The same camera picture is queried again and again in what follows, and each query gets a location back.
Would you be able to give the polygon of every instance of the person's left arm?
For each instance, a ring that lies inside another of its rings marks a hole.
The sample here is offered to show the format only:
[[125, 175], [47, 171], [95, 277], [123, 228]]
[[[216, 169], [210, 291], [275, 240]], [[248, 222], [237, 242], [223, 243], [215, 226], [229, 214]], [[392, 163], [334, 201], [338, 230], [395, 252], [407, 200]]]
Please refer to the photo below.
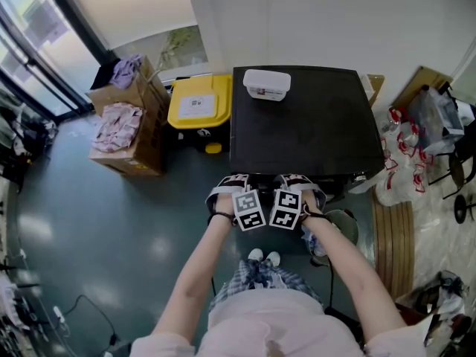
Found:
[[[233, 213], [231, 194], [220, 194], [216, 211]], [[216, 261], [231, 231], [231, 221], [213, 216], [205, 234], [178, 276], [170, 299], [152, 333], [175, 333], [190, 343], [210, 289]]]

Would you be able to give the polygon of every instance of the person's right arm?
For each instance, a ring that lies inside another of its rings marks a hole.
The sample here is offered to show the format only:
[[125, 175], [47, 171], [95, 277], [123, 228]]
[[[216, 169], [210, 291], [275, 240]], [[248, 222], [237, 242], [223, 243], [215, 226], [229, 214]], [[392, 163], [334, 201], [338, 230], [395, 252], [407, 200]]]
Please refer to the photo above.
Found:
[[[304, 191], [303, 200], [312, 212], [320, 213], [312, 191]], [[406, 327], [379, 276], [357, 247], [326, 219], [307, 217], [303, 223], [319, 239], [349, 289], [365, 341], [379, 333]]]

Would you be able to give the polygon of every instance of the blue plaid fabric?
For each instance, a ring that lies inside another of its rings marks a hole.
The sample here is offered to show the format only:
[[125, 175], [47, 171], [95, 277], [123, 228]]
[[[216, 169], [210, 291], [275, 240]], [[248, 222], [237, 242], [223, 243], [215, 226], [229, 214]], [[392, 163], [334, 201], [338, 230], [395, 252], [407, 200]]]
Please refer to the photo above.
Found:
[[210, 304], [210, 311], [217, 305], [247, 289], [295, 289], [304, 292], [321, 303], [318, 294], [306, 281], [294, 272], [274, 267], [270, 260], [240, 260], [231, 280], [225, 283]]

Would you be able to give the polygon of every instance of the yellow storage bin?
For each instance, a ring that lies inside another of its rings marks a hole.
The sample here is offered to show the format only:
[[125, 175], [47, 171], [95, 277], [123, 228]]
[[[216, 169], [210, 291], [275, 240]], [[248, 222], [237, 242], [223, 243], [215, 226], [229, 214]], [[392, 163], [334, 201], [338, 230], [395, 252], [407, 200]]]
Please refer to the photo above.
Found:
[[230, 149], [231, 75], [175, 81], [168, 122], [186, 145], [217, 153]]

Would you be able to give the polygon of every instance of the sleeve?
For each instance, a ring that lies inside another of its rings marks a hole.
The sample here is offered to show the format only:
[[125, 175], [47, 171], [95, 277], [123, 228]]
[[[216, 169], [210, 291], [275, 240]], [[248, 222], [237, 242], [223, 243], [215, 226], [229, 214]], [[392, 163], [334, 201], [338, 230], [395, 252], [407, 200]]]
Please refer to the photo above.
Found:
[[175, 333], [155, 333], [138, 338], [130, 357], [193, 357], [195, 348]]
[[417, 327], [381, 333], [365, 346], [368, 357], [426, 357], [422, 334]]

